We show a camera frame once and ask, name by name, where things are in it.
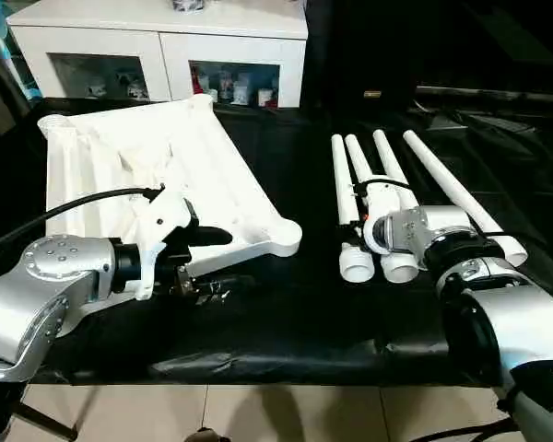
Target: black cable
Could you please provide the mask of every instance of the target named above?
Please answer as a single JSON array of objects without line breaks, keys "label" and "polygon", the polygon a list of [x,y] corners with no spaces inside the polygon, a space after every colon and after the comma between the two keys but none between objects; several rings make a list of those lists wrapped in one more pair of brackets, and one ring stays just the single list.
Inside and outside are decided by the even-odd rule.
[{"label": "black cable", "polygon": [[521,239],[523,242],[530,242],[536,245],[539,249],[545,252],[553,261],[553,249],[545,242],[528,233],[503,231],[503,232],[479,232],[482,237],[512,237],[515,239]]},{"label": "black cable", "polygon": [[514,431],[519,431],[518,425],[511,418],[508,418],[505,419],[502,424],[496,425],[494,428],[475,436],[471,442],[484,442],[494,436],[503,435],[504,433],[512,433]]},{"label": "black cable", "polygon": [[542,249],[543,251],[546,251],[548,254],[551,254],[550,247],[545,241],[542,241],[532,235],[529,235],[528,233],[524,232],[512,232],[512,231],[504,231],[504,232],[481,232],[481,236],[483,237],[512,237],[516,239],[522,239],[524,241],[532,242],[535,244],[538,248]]},{"label": "black cable", "polygon": [[492,422],[491,424],[465,426],[463,428],[454,428],[453,430],[440,431],[439,433],[434,433],[432,435],[427,435],[427,436],[419,437],[417,439],[412,439],[411,442],[431,442],[433,440],[445,439],[447,437],[472,435],[474,433],[481,433],[483,435],[492,431],[502,431],[502,432],[515,431],[515,430],[503,429],[503,428],[510,428],[511,425],[513,425],[514,428],[516,427],[516,423],[512,420],[512,418],[506,417],[499,421]]},{"label": "black cable", "polygon": [[401,187],[403,189],[412,190],[409,184],[405,184],[402,181],[389,180],[388,178],[373,178],[372,180],[366,180],[354,185],[354,190],[359,196],[365,196],[367,194],[367,186],[376,182],[382,182],[383,184],[391,184],[392,186]]},{"label": "black cable", "polygon": [[92,203],[98,200],[104,200],[106,198],[112,198],[114,196],[123,196],[123,195],[143,195],[144,197],[148,198],[149,201],[152,201],[154,198],[156,198],[159,195],[159,193],[162,190],[163,188],[158,190],[158,189],[131,187],[128,189],[117,189],[114,191],[99,192],[99,193],[93,193],[88,196],[83,196],[82,198],[78,198],[77,200],[70,201],[69,203],[65,203],[57,207],[54,207],[53,209],[45,212],[44,214],[31,219],[28,223],[25,223],[22,226],[15,228],[11,232],[6,233],[4,236],[0,237],[0,246],[20,237],[21,235],[24,235],[25,233],[32,230],[36,226],[44,223],[46,220],[53,218],[54,216],[60,215],[63,212],[67,212],[70,209],[79,207],[80,205]]}]

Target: white pvc pipe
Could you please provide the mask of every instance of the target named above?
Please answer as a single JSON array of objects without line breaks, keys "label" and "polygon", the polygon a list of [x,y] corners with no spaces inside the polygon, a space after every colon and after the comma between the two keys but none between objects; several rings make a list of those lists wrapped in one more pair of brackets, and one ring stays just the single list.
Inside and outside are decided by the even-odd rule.
[{"label": "white pvc pipe", "polygon": [[[359,209],[352,187],[350,168],[344,141],[338,134],[332,135],[332,159],[334,160],[335,194],[338,200],[338,221],[341,226],[359,221]],[[339,257],[340,274],[350,283],[365,283],[375,274],[372,255],[359,246],[342,243]]]},{"label": "white pvc pipe", "polygon": [[338,200],[338,220],[340,225],[359,221],[359,209],[352,188],[344,141],[338,134],[332,135],[332,158],[334,160],[335,195]]},{"label": "white pvc pipe", "polygon": [[[501,232],[500,225],[467,191],[465,186],[449,171],[444,164],[430,151],[430,149],[418,138],[413,131],[406,131],[404,139],[418,156],[432,178],[441,186],[441,189],[451,201],[465,210],[484,232]],[[518,266],[526,261],[528,253],[516,239],[512,237],[494,237],[506,256],[506,260],[513,266]]]},{"label": "white pvc pipe", "polygon": [[359,182],[370,180],[372,178],[371,166],[365,158],[365,154],[360,148],[359,140],[353,134],[347,135],[344,141],[347,142],[348,153],[350,154],[350,159],[352,160],[352,167],[357,173],[357,178]]},{"label": "white pvc pipe", "polygon": [[[404,175],[404,171],[402,171],[394,151],[387,141],[385,132],[381,129],[377,129],[372,133],[372,137],[375,140],[375,145],[377,146],[377,151],[379,152],[379,158],[383,164],[385,174],[392,180],[407,184],[406,175]],[[402,209],[406,210],[418,207],[418,200],[412,191],[398,187],[397,193],[399,194],[399,202]]]},{"label": "white pvc pipe", "polygon": [[[357,173],[359,181],[366,181],[371,178],[389,178],[387,176],[373,175],[371,166],[365,158],[364,152],[360,148],[359,140],[353,134],[345,138],[348,153],[352,160],[352,166]],[[372,229],[374,223],[381,216],[388,215],[391,212],[399,210],[399,195],[393,188],[386,187],[384,184],[373,183],[367,187],[367,204],[369,206],[369,218],[365,222],[363,236],[367,245],[381,256],[381,267],[385,279],[391,283],[407,283],[418,276],[418,264],[416,258],[411,254],[387,253],[388,250],[382,250],[381,246],[376,244],[372,238]]]}]

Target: glass cabinet door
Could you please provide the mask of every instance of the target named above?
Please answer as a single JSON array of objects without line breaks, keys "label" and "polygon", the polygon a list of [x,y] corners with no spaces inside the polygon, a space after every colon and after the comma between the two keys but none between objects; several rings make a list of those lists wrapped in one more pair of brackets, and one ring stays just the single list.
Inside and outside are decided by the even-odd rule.
[{"label": "glass cabinet door", "polygon": [[305,41],[161,33],[172,99],[208,93],[241,106],[298,107]]},{"label": "glass cabinet door", "polygon": [[157,32],[13,26],[44,97],[171,99]]},{"label": "glass cabinet door", "polygon": [[66,97],[73,99],[149,99],[139,57],[50,53]]},{"label": "glass cabinet door", "polygon": [[189,66],[194,93],[220,103],[278,107],[278,65],[189,61]]}]

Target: table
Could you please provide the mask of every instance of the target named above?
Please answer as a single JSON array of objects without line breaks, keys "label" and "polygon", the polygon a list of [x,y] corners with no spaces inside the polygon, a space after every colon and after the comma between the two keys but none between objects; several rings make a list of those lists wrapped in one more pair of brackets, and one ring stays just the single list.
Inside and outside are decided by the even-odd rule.
[{"label": "table", "polygon": [[[0,234],[44,209],[46,142],[36,121],[127,105],[135,104],[46,99],[0,140]],[[424,113],[359,120],[217,106],[216,114],[280,214],[303,228],[299,252],[226,269],[254,276],[258,286],[223,302],[197,307],[159,297],[96,313],[56,341],[33,382],[476,385],[448,357],[425,273],[408,285],[387,283],[381,269],[365,285],[341,280],[329,137],[356,134],[381,170],[371,133],[384,129],[418,199],[447,203],[401,139],[414,129],[504,228],[553,245],[553,122],[507,122],[504,129],[496,125],[503,120],[455,112],[468,127],[442,129],[438,116]],[[432,123],[440,129],[426,130]],[[0,268],[40,235],[4,250]],[[553,289],[553,261],[528,249],[524,271]]]}]

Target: tile floor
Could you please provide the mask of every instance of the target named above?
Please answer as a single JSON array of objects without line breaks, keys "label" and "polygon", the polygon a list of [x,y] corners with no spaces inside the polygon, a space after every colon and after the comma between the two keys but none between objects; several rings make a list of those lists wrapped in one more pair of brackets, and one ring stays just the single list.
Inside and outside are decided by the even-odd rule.
[{"label": "tile floor", "polygon": [[[76,423],[79,442],[182,442],[201,425],[233,442],[408,442],[502,417],[491,391],[444,387],[32,386],[25,403]],[[16,420],[7,442],[59,440]]]}]

